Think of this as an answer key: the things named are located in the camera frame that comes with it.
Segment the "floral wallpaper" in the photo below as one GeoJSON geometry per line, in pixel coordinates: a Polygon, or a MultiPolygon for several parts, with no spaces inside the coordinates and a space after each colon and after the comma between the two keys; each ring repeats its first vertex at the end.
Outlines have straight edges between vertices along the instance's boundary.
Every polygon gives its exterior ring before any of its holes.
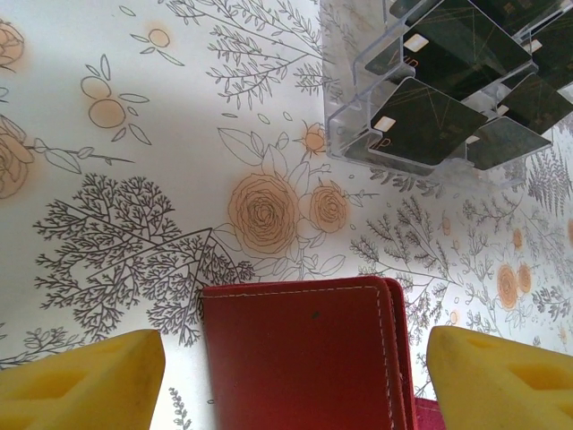
{"type": "Polygon", "coordinates": [[[1,3],[0,369],[155,328],[152,428],[215,428],[205,286],[371,273],[418,396],[436,324],[573,353],[573,118],[497,193],[329,159],[318,3],[1,3]]]}

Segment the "plastic organizer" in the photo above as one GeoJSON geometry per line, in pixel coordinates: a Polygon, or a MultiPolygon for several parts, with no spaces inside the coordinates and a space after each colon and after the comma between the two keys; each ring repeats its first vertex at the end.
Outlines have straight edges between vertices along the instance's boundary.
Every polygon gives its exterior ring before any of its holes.
{"type": "Polygon", "coordinates": [[[573,0],[321,0],[320,15],[332,158],[517,185],[573,111],[573,0]]]}

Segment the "white stitching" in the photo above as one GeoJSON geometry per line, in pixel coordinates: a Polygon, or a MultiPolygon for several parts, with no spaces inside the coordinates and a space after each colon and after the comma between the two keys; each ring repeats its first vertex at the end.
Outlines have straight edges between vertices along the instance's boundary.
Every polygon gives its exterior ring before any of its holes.
{"type": "Polygon", "coordinates": [[[380,336],[382,339],[382,355],[384,357],[384,368],[386,369],[386,396],[388,398],[388,412],[390,418],[390,428],[394,430],[394,417],[392,416],[392,398],[390,397],[390,380],[388,376],[388,358],[386,357],[386,347],[384,346],[384,331],[382,329],[382,309],[380,304],[380,291],[376,287],[371,286],[361,286],[361,287],[340,287],[340,288],[323,288],[323,289],[300,289],[300,290],[291,290],[291,291],[279,291],[277,293],[241,293],[241,294],[230,294],[226,296],[209,296],[202,298],[230,298],[230,297],[259,297],[259,296],[280,296],[284,294],[300,294],[300,293],[321,293],[324,291],[339,291],[339,290],[348,290],[348,289],[365,289],[365,288],[372,288],[376,290],[376,307],[378,308],[378,324],[380,326],[380,336]]]}

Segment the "red leather wallet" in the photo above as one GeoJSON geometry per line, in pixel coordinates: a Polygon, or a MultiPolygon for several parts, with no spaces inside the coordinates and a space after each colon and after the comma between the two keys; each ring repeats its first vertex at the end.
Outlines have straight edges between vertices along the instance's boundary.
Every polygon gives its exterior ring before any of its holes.
{"type": "Polygon", "coordinates": [[[414,430],[402,288],[360,277],[208,287],[218,430],[414,430]]]}

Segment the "clear acrylic holder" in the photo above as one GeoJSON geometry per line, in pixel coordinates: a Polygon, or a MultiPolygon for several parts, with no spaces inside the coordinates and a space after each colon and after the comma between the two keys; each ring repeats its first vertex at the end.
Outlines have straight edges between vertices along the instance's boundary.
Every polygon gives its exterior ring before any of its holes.
{"type": "MultiPolygon", "coordinates": [[[[394,4],[390,0],[321,0],[328,154],[335,159],[467,188],[518,185],[525,181],[526,159],[535,151],[487,170],[479,170],[468,161],[469,143],[466,142],[461,142],[438,166],[424,165],[380,152],[365,152],[370,142],[384,139],[384,132],[372,128],[372,118],[396,89],[397,82],[416,75],[415,60],[404,55],[404,35],[411,28],[407,25],[408,20],[414,17],[419,19],[442,1],[421,0],[415,4],[415,0],[410,0],[410,4],[415,5],[404,11],[401,18],[396,18],[390,13],[390,7],[394,4]],[[367,65],[374,58],[380,58],[382,52],[388,55],[384,56],[385,61],[376,64],[376,73],[367,70],[367,65]],[[355,154],[354,147],[357,146],[363,150],[355,154]]],[[[571,3],[573,0],[566,0],[561,8],[571,3]]],[[[540,17],[514,35],[514,41],[526,49],[531,47],[531,30],[539,28],[554,15],[548,13],[540,17]]],[[[530,58],[530,61],[507,70],[499,79],[460,101],[480,111],[489,120],[501,117],[502,113],[500,115],[496,107],[511,90],[506,82],[510,78],[525,77],[535,68],[530,58]]],[[[552,142],[552,129],[543,137],[552,142]]]]}

